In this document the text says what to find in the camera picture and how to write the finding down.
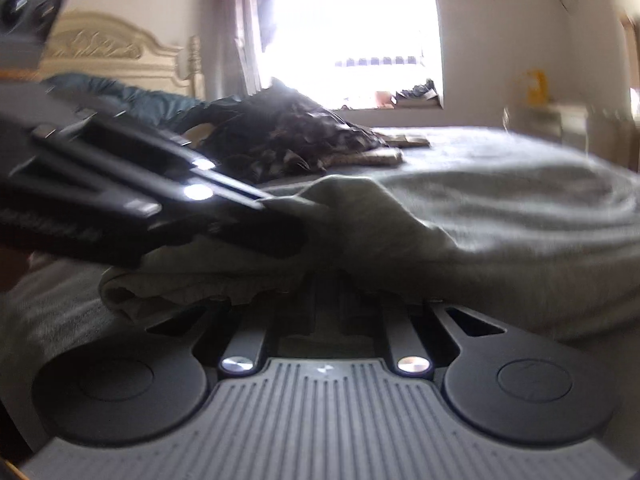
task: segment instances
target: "wooden furniture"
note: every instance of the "wooden furniture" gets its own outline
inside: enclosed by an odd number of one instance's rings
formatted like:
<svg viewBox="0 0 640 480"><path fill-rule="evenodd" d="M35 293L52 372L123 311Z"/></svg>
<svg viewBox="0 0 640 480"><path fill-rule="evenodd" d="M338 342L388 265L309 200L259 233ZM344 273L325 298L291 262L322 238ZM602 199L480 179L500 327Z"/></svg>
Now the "wooden furniture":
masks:
<svg viewBox="0 0 640 480"><path fill-rule="evenodd" d="M548 104L504 109L510 132L558 142L638 171L640 129L631 118L620 118L580 104Z"/></svg>
<svg viewBox="0 0 640 480"><path fill-rule="evenodd" d="M111 14L64 12L53 27L40 63L43 78L81 72L149 90L205 99L200 39L189 44L188 74L178 74L179 46L166 46L150 32Z"/></svg>

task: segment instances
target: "items on window sill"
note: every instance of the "items on window sill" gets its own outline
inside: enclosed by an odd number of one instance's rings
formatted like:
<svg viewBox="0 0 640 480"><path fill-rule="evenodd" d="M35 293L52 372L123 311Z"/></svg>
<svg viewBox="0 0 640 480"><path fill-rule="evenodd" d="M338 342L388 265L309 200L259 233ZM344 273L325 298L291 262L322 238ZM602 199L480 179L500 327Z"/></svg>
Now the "items on window sill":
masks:
<svg viewBox="0 0 640 480"><path fill-rule="evenodd" d="M376 108L393 108L392 98L391 92L376 92Z"/></svg>
<svg viewBox="0 0 640 480"><path fill-rule="evenodd" d="M440 96L431 79L424 85L416 85L412 90L401 90L391 97L394 108L429 108L440 106Z"/></svg>

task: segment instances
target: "circular cap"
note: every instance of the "circular cap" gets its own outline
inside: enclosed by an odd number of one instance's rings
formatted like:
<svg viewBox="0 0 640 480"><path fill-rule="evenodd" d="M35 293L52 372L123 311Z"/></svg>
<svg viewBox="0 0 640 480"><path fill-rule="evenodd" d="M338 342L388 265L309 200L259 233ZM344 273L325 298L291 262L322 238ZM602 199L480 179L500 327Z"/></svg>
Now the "circular cap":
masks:
<svg viewBox="0 0 640 480"><path fill-rule="evenodd" d="M154 374L134 359L104 359L89 365L80 375L78 386L92 399L116 402L146 392Z"/></svg>
<svg viewBox="0 0 640 480"><path fill-rule="evenodd" d="M398 359L398 368L407 374L423 374L431 368L431 362L415 355Z"/></svg>
<svg viewBox="0 0 640 480"><path fill-rule="evenodd" d="M234 355L232 357L222 359L220 366L225 372L229 372L231 374L245 374L254 368L254 362L248 357Z"/></svg>
<svg viewBox="0 0 640 480"><path fill-rule="evenodd" d="M539 359L521 359L504 365L498 384L508 394L527 402L551 402L564 397L573 381L561 366Z"/></svg>

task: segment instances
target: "grey ribbed pad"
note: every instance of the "grey ribbed pad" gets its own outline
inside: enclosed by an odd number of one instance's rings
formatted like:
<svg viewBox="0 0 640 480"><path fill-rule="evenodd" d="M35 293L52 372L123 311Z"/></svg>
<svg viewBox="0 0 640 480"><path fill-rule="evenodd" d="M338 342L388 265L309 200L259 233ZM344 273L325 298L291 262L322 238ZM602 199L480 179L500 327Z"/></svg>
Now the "grey ribbed pad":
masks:
<svg viewBox="0 0 640 480"><path fill-rule="evenodd" d="M596 440L525 450L458 421L436 387L379 360L272 359L219 384L193 420L158 440L91 449L53 439L31 480L628 480Z"/></svg>

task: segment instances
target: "yellow bottle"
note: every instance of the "yellow bottle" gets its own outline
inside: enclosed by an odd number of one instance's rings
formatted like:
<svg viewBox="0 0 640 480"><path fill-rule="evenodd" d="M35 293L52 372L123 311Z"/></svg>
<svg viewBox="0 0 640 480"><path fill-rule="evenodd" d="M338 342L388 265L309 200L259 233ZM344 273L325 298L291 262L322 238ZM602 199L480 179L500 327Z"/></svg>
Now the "yellow bottle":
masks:
<svg viewBox="0 0 640 480"><path fill-rule="evenodd" d="M549 86L543 70L528 70L527 105L542 106L549 102Z"/></svg>

